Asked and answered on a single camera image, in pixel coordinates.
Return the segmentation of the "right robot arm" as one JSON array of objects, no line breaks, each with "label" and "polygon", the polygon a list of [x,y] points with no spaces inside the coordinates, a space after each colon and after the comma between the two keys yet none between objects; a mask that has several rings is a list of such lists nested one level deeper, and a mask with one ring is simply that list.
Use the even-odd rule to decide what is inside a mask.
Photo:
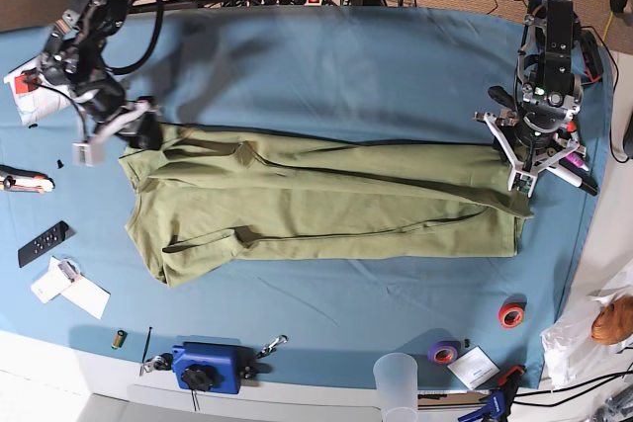
[{"label": "right robot arm", "polygon": [[159,149],[163,134],[155,101],[150,97],[131,101],[117,80],[144,66],[157,46],[164,2],[155,1],[153,30],[143,56],[128,66],[114,67],[103,59],[103,51],[109,37],[123,26],[133,0],[73,0],[51,28],[29,83],[59,94],[82,122],[93,120],[97,133],[110,130],[129,147]]}]

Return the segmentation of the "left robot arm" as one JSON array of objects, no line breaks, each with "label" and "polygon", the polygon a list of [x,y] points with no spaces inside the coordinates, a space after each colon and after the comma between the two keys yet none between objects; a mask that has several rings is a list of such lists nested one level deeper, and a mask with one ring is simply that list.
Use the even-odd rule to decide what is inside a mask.
[{"label": "left robot arm", "polygon": [[584,97],[582,79],[572,69],[580,36],[574,0],[528,0],[512,91],[491,87],[488,94],[500,112],[474,115],[494,135],[510,167],[511,191],[529,194],[543,171],[581,146],[572,136],[564,145],[558,142]]}]

